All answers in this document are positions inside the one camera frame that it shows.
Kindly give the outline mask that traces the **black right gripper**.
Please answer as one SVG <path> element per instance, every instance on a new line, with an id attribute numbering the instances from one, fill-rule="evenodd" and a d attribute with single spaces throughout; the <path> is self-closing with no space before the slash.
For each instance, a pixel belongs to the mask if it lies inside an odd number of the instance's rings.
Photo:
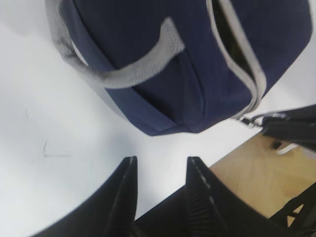
<path id="1" fill-rule="evenodd" d="M 262 134 L 295 143 L 305 148 L 316 147 L 316 106 L 282 111 L 284 118 L 264 117 Z"/>

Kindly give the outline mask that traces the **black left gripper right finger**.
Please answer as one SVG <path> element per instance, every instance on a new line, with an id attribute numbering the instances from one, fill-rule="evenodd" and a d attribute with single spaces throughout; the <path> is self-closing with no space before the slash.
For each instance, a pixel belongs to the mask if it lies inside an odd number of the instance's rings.
<path id="1" fill-rule="evenodd" d="M 186 183 L 135 222 L 143 237 L 289 237 L 291 231 L 235 196 L 199 157 Z"/>

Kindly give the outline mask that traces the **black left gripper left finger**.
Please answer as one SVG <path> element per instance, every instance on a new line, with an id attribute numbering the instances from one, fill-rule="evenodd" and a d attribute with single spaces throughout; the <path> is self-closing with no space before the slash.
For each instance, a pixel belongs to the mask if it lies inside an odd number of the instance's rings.
<path id="1" fill-rule="evenodd" d="M 137 157 L 126 157 L 92 196 L 36 236 L 129 237 L 137 198 Z"/>

